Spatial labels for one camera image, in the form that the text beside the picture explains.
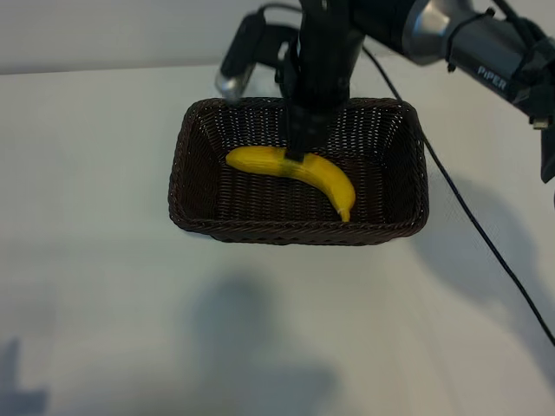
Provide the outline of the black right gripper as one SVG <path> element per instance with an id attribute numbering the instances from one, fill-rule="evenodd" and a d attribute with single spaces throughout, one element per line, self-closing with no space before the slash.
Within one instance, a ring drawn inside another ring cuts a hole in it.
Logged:
<path id="1" fill-rule="evenodd" d="M 350 1 L 302 1 L 297 40 L 285 61 L 285 158 L 303 162 L 325 146 L 325 114 L 349 99 L 350 78 L 364 34 L 352 23 Z"/>

